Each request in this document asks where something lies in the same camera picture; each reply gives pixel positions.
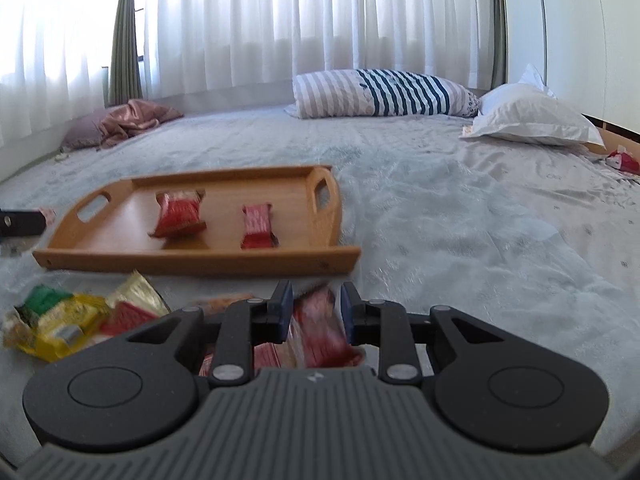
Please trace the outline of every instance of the crumpled cloth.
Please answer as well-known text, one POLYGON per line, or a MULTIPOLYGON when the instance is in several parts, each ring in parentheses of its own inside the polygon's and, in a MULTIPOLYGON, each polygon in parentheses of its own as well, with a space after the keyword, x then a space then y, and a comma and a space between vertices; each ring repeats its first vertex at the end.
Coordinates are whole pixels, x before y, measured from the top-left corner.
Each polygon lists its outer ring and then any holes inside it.
POLYGON ((184 117, 184 114, 170 106, 142 99, 130 99, 127 104, 115 108, 100 121, 100 147, 112 148, 124 140, 144 134, 162 123, 180 117, 184 117))

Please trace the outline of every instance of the wooden bed frame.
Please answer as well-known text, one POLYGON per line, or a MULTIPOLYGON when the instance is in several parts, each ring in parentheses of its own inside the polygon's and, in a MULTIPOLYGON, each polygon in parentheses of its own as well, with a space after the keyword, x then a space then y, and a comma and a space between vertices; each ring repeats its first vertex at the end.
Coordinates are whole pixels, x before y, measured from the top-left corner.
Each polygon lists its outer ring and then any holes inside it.
POLYGON ((628 133, 629 136, 639 137, 638 142, 636 142, 628 137, 623 137, 622 135, 607 130, 606 127, 610 126, 607 123, 603 123, 603 126, 604 128, 598 127, 598 129, 605 147, 603 148, 596 144, 587 144, 587 147, 591 152, 599 155, 609 155, 609 153, 616 150, 618 146, 624 146, 627 152, 630 153, 635 160, 640 160, 640 136, 638 136, 638 134, 634 134, 632 132, 628 133))

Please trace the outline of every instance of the white pillow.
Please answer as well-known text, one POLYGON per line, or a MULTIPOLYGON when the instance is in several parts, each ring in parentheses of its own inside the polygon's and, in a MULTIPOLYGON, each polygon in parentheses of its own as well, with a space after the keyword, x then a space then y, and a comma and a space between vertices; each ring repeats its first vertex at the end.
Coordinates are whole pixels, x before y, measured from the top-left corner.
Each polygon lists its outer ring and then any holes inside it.
POLYGON ((498 86, 480 98, 480 114, 461 137, 482 136, 551 146, 604 146, 598 129, 583 115, 523 83, 498 86))
POLYGON ((520 78, 518 83, 525 83, 527 85, 535 86, 541 92, 544 92, 549 97, 556 98, 556 94, 554 94, 551 89, 542 82, 542 76, 540 72, 534 67, 531 63, 529 63, 520 78))

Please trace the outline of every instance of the tray handle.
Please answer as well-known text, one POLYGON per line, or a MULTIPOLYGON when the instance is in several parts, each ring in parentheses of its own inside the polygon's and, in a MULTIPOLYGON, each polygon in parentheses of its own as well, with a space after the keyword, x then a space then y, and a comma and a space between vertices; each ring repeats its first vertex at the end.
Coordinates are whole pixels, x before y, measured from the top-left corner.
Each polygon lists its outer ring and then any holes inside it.
POLYGON ((337 245, 342 221, 342 202, 340 188, 331 171, 321 166, 314 168, 307 180, 307 192, 311 202, 311 245, 337 245), (317 196, 317 190, 321 186, 326 186, 329 191, 329 201, 323 208, 320 208, 317 196))
POLYGON ((131 188, 132 182, 130 180, 119 180, 117 182, 111 182, 100 189, 96 189, 81 198, 65 214, 60 225, 51 237, 49 247, 72 248, 126 200, 127 196, 131 193, 131 188), (99 196, 105 197, 107 203, 86 222, 81 220, 78 213, 99 196))

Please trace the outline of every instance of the gold wrapper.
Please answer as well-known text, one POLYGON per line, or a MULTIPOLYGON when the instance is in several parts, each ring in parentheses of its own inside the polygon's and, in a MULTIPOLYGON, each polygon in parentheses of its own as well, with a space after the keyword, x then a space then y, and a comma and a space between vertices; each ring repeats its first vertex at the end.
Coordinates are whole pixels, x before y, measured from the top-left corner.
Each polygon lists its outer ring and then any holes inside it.
POLYGON ((128 277, 127 281, 120 285, 106 298, 107 305, 115 309, 121 301, 146 310, 155 316, 165 316, 170 313, 166 303, 160 294, 151 286, 146 278, 136 270, 128 277))

